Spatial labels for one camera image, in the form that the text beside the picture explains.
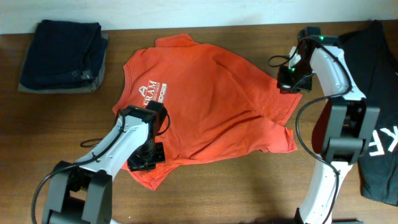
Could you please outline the red polo shirt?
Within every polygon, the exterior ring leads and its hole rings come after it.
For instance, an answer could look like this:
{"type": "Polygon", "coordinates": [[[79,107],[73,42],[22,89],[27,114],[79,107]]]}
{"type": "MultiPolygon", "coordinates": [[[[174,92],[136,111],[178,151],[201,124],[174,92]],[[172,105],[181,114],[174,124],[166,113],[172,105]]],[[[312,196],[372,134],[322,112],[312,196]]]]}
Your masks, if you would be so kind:
{"type": "Polygon", "coordinates": [[[297,149],[286,122],[301,96],[282,94],[275,78],[226,49],[187,34],[163,37],[136,51],[123,70],[115,110],[158,101],[170,116],[158,137],[165,162],[132,173],[148,189],[157,189],[179,166],[297,149]]]}

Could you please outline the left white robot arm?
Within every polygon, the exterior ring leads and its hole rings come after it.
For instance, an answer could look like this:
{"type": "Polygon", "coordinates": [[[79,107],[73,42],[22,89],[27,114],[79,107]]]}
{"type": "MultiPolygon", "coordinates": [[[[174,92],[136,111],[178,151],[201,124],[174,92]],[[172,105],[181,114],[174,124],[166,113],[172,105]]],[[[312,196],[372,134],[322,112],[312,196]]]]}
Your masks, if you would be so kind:
{"type": "Polygon", "coordinates": [[[114,178],[124,164],[136,172],[165,162],[155,139],[168,116],[156,101],[119,110],[112,130],[90,152],[74,163],[60,161],[41,181],[41,187],[50,184],[42,223],[114,223],[114,178]]]}

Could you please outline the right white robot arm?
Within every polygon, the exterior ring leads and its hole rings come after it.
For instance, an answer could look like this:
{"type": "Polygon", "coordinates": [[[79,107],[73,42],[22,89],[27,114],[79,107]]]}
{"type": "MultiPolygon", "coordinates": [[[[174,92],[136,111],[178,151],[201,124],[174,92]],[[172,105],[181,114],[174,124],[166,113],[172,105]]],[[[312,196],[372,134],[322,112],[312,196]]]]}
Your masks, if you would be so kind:
{"type": "Polygon", "coordinates": [[[317,76],[323,96],[304,104],[295,119],[301,146],[315,158],[315,170],[307,196],[296,209],[294,223],[331,223],[341,185],[359,157],[368,149],[380,109],[366,102],[345,62],[338,38],[300,34],[285,61],[279,64],[277,86],[282,93],[311,91],[317,76]],[[300,119],[311,105],[325,101],[313,128],[312,145],[300,133],[300,119]]]}

